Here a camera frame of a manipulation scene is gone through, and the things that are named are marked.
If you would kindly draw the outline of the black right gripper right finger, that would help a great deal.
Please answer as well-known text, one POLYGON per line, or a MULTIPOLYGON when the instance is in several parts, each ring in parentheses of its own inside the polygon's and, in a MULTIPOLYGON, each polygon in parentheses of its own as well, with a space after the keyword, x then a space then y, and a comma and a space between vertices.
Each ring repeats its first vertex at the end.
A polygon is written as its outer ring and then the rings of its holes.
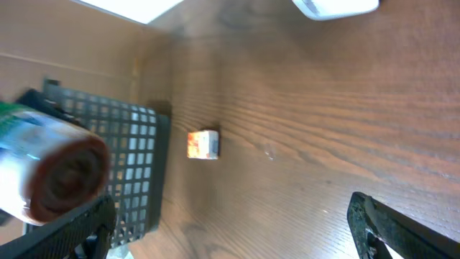
POLYGON ((362 192, 351 195, 347 222, 360 258, 458 258, 459 243, 362 192))

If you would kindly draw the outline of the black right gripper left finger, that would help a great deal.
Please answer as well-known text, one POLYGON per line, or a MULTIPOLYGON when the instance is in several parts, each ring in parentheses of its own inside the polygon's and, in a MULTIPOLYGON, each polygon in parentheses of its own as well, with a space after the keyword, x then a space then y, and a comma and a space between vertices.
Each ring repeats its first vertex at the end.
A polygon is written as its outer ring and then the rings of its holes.
POLYGON ((116 226, 110 196, 83 206, 1 246, 7 258, 105 258, 116 226))

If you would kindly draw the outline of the green lid white jar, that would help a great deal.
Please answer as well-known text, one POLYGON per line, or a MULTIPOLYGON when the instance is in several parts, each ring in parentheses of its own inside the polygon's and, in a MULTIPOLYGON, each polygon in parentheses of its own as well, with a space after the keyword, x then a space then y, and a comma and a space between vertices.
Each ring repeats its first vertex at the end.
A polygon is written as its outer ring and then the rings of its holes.
POLYGON ((1 210, 44 225, 95 198, 110 154, 96 134, 20 104, 1 104, 1 210))

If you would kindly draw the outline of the orange snack box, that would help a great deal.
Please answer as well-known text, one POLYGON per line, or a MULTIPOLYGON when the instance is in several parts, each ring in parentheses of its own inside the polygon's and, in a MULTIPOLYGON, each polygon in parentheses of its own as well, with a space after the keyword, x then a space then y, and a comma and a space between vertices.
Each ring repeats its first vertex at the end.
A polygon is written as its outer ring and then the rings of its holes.
POLYGON ((219 133, 215 130, 189 132, 187 157, 201 160, 217 160, 219 158, 219 133))

